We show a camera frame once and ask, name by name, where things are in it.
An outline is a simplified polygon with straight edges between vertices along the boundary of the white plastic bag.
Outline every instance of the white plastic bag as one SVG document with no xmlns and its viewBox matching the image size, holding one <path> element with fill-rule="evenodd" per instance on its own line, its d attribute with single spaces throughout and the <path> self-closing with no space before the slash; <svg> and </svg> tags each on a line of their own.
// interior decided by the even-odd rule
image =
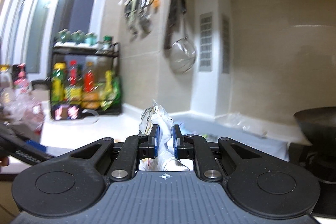
<svg viewBox="0 0 336 224">
<path fill-rule="evenodd" d="M 160 127 L 160 142 L 157 157 L 140 161 L 139 170 L 146 171 L 189 171 L 189 168 L 181 164 L 174 156 L 173 150 L 168 149 L 167 143 L 172 144 L 173 119 L 161 105 L 153 100 L 153 106 L 147 108 L 141 115 L 142 122 L 139 125 L 139 133 L 149 134 L 153 124 Z"/>
</svg>

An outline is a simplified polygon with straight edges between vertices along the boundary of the wok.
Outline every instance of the wok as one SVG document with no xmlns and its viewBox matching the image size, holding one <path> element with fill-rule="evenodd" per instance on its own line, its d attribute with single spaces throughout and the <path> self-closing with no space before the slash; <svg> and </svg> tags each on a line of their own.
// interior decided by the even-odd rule
<svg viewBox="0 0 336 224">
<path fill-rule="evenodd" d="M 318 152 L 336 157 L 336 107 L 302 110 L 294 117 Z"/>
</svg>

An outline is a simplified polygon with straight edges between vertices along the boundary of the smartphone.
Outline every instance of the smartphone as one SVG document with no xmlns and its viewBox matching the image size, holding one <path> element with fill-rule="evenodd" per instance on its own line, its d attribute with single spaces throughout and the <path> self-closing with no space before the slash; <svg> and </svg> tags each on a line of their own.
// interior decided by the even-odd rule
<svg viewBox="0 0 336 224">
<path fill-rule="evenodd" d="M 56 121 L 76 120 L 82 118 L 82 108 L 80 105 L 58 104 L 52 106 L 52 117 Z"/>
</svg>

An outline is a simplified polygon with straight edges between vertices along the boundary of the gray ribbed plate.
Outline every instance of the gray ribbed plate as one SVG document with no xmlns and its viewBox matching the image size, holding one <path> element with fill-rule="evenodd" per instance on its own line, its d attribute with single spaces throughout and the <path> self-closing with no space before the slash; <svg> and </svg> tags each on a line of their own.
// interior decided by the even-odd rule
<svg viewBox="0 0 336 224">
<path fill-rule="evenodd" d="M 21 213 L 12 224 L 313 224 L 310 216 L 263 219 L 235 205 L 222 186 L 195 172 L 145 172 L 110 185 L 103 198 L 82 213 L 57 219 Z"/>
</svg>

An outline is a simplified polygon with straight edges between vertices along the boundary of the vent grille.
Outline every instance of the vent grille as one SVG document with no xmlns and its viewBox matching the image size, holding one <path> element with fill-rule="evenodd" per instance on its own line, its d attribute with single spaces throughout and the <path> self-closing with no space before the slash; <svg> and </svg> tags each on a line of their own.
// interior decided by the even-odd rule
<svg viewBox="0 0 336 224">
<path fill-rule="evenodd" d="M 201 15 L 201 47 L 199 51 L 199 71 L 212 70 L 212 14 Z"/>
<path fill-rule="evenodd" d="M 223 70 L 230 73 L 230 21 L 222 15 Z"/>
</svg>

